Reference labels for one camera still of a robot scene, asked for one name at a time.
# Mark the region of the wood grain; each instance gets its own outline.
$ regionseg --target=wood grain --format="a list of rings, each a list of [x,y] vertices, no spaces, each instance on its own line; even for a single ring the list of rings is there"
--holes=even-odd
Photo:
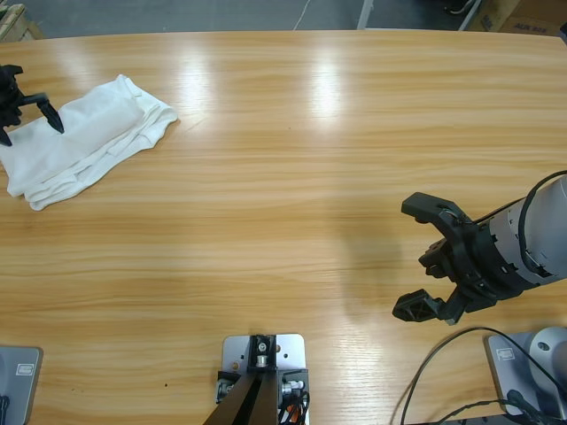
[[[312,422],[386,424],[449,334],[567,324],[564,284],[452,328],[391,315],[406,292],[453,288],[424,275],[439,235],[403,199],[429,192],[478,217],[564,168],[559,39],[120,35],[6,44],[0,58],[56,107],[124,73],[180,116],[76,198],[33,212],[0,196],[1,343],[45,351],[32,423],[201,423],[225,336],[299,332]],[[431,363],[409,422],[495,396],[482,341]]]

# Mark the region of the floor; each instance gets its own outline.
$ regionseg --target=floor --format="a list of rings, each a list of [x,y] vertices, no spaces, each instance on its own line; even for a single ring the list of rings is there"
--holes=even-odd
[[[311,0],[298,29],[355,29],[363,0]],[[9,0],[24,3],[48,38],[78,35],[292,29],[306,0]],[[369,27],[456,30],[451,0],[375,0]],[[461,422],[449,422],[459,425]],[[466,425],[509,425],[503,417]]]

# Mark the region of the black robotic claw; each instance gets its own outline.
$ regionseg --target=black robotic claw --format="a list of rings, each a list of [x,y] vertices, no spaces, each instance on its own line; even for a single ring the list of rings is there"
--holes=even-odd
[[[37,104],[47,122],[59,133],[63,133],[63,122],[57,110],[51,106],[50,100],[45,93],[32,96],[24,96],[19,90],[15,75],[23,73],[20,66],[0,66],[0,144],[12,146],[10,137],[4,131],[4,127],[18,126],[21,122],[21,106],[26,104]]]
[[[486,223],[471,220],[455,203],[417,192],[402,203],[401,211],[420,223],[431,223],[445,237],[430,246],[419,262],[427,275],[448,277],[456,288],[446,302],[425,290],[403,295],[392,311],[398,319],[437,318],[455,324],[465,312],[490,307],[533,287],[509,273]]]

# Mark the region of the cable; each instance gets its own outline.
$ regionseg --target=cable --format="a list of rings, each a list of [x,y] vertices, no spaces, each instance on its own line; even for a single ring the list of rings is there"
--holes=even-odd
[[[277,423],[281,425],[305,425],[307,410],[311,400],[309,392],[301,391],[298,396],[292,395],[286,398],[286,400],[280,408]]]
[[[480,223],[481,221],[484,221],[484,220],[486,220],[486,219],[490,219],[491,217],[493,217],[493,216],[496,215],[497,213],[499,213],[499,212],[501,212],[501,211],[504,211],[506,208],[510,208],[513,204],[515,204],[515,203],[518,202],[518,201],[521,201],[522,199],[523,199],[523,198],[520,197],[519,199],[517,199],[517,200],[515,200],[515,201],[508,202],[507,204],[501,206],[500,208],[497,208],[497,209],[495,209],[494,211],[489,212],[489,213],[486,214],[486,215],[483,215],[481,218],[474,220],[473,223],[478,224],[478,223]]]
[[[420,365],[420,367],[417,369],[416,374],[414,375],[412,381],[411,381],[411,385],[409,387],[409,392],[408,392],[408,397],[406,398],[406,403],[404,404],[404,408],[401,412],[401,419],[400,419],[400,425],[405,425],[406,423],[406,414],[408,413],[408,407],[409,407],[409,402],[411,401],[412,396],[414,395],[414,391],[416,390],[416,386],[417,386],[417,381],[419,380],[420,376],[422,375],[423,371],[425,370],[425,367],[429,364],[429,362],[431,361],[431,359],[433,359],[433,357],[435,356],[435,354],[437,354],[438,352],[441,351],[441,349],[443,347],[445,347],[447,344],[449,344],[450,342],[454,341],[456,338],[458,338],[459,336],[468,334],[469,332],[473,332],[476,330],[487,330],[489,332],[493,332],[494,334],[498,334],[500,336],[502,336],[503,338],[506,338],[510,343],[512,343],[513,345],[515,345],[515,347],[521,352],[523,353],[523,355],[531,361],[531,363],[538,368],[542,374],[544,374],[556,387],[557,389],[562,392],[563,395],[567,395],[567,391],[565,390],[565,388],[553,377],[549,374],[549,372],[543,368],[543,366],[538,363],[538,361],[536,359],[534,359],[529,352],[527,352],[520,344],[518,344],[516,341],[514,341],[512,338],[510,338],[508,335],[500,332],[499,330],[496,330],[494,328],[488,328],[485,326],[475,326],[474,328],[468,328],[465,330],[462,330],[461,332],[457,332],[456,334],[450,336],[449,338],[445,339],[444,341],[442,341],[437,347],[435,347],[428,355],[427,357],[423,360],[422,364]]]
[[[10,398],[8,396],[0,396],[0,425],[4,425],[6,423],[6,414],[9,405]]]
[[[305,2],[305,6],[303,6],[303,12],[299,15],[299,19],[298,21],[295,23],[295,26],[293,27],[293,31],[295,31],[296,29],[298,29],[299,24],[301,23],[301,21],[303,20],[303,16],[305,15],[305,12],[307,12],[307,7],[309,7],[309,4],[311,3],[311,0],[307,0]]]
[[[538,189],[543,186],[545,183],[549,182],[552,179],[560,175],[567,174],[567,170],[558,171],[556,173],[550,174],[545,179],[541,180],[536,184],[532,190],[528,193],[528,196],[525,197],[524,204],[522,205],[522,211],[520,212],[520,220],[517,223],[517,237],[520,243],[520,255],[522,256],[522,261],[528,270],[535,274],[539,274],[541,276],[545,276],[546,270],[539,264],[537,264],[529,255],[527,250],[527,242],[525,241],[525,217],[528,213],[528,208],[532,203],[533,199],[535,198]]]
[[[526,412],[525,406],[522,406],[520,403],[510,401],[510,400],[506,400],[506,399],[502,399],[502,398],[497,398],[495,400],[477,401],[476,403],[471,403],[469,405],[464,405],[462,407],[459,407],[458,409],[453,410],[453,412],[443,416],[443,418],[440,419],[439,421],[433,422],[430,425],[443,425],[446,420],[448,420],[449,418],[452,418],[453,416],[456,416],[460,412],[464,412],[465,410],[471,409],[472,407],[488,406],[488,405],[491,405],[492,403],[499,403],[501,405],[514,406],[517,409],[520,409],[524,413],[524,415],[526,415],[528,413],[528,412]],[[530,421],[530,423],[534,423],[536,425],[552,425],[552,424],[562,424],[563,425],[565,423],[563,420],[561,420],[559,418],[554,418],[552,416],[547,416],[547,415],[543,414],[542,412],[536,410],[532,406],[530,406],[530,412],[528,413],[527,418],[529,418],[528,420]]]
[[[458,10],[454,10],[454,9],[449,9],[448,7],[445,8],[445,12],[449,13],[450,15],[463,15],[468,9],[470,9],[472,7],[472,4],[475,2],[475,0],[467,0],[464,5],[462,6],[461,9]]]

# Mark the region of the folded fabric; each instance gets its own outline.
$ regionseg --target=folded fabric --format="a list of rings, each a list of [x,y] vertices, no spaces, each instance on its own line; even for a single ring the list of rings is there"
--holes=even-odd
[[[171,106],[124,75],[63,105],[59,116],[64,134],[40,118],[11,131],[11,147],[0,146],[8,193],[23,194],[36,211],[74,197],[124,159],[153,148],[177,120]]]

